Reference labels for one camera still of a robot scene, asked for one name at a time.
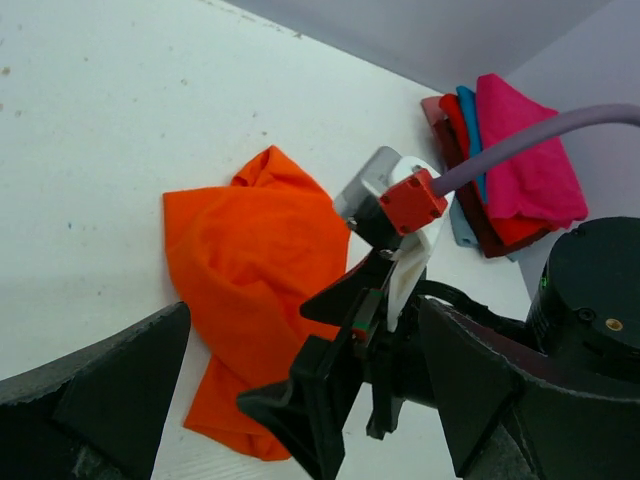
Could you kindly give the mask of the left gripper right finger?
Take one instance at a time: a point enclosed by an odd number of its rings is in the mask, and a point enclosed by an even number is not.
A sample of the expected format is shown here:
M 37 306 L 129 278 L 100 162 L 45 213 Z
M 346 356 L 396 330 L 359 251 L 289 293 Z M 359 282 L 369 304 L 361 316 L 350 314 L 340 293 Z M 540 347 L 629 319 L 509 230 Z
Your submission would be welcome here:
M 436 300 L 419 323 L 457 477 L 638 478 L 638 385 L 559 365 Z

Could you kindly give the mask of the orange t shirt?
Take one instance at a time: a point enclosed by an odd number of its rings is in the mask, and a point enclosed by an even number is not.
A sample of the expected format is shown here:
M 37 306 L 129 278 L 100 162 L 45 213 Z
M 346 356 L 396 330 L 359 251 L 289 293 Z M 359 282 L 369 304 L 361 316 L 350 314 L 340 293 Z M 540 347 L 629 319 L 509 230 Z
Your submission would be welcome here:
M 226 186 L 165 193 L 163 215 L 172 285 L 211 353 L 185 426 L 244 455 L 287 459 L 236 399 L 284 380 L 309 336 L 336 335 L 299 309 L 345 272 L 347 227 L 323 188 L 274 146 Z

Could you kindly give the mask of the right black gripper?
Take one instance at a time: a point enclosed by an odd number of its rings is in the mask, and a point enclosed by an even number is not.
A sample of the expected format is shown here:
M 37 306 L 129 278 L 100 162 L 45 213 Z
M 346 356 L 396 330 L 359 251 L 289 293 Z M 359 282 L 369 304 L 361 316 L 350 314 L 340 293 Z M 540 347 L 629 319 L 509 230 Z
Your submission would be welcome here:
M 371 250 L 306 300 L 300 315 L 340 327 L 362 295 L 386 288 L 395 266 L 395 261 Z M 397 429 L 404 402 L 438 407 L 419 329 L 422 296 L 443 301 L 476 323 L 530 345 L 530 330 L 523 321 L 498 315 L 457 288 L 421 280 L 395 332 L 383 329 L 373 343 L 353 335 L 333 341 L 310 336 L 288 379 L 240 394 L 239 410 L 272 433 L 311 478 L 335 479 L 345 457 L 343 428 L 364 381 L 372 385 L 373 399 L 366 433 L 377 440 Z

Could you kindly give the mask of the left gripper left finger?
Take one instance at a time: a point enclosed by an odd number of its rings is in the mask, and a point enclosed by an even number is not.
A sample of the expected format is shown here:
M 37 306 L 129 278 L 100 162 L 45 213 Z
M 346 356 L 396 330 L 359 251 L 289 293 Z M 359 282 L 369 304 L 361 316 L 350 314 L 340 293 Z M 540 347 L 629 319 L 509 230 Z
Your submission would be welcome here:
M 2 380 L 2 478 L 150 478 L 190 326 L 179 302 Z

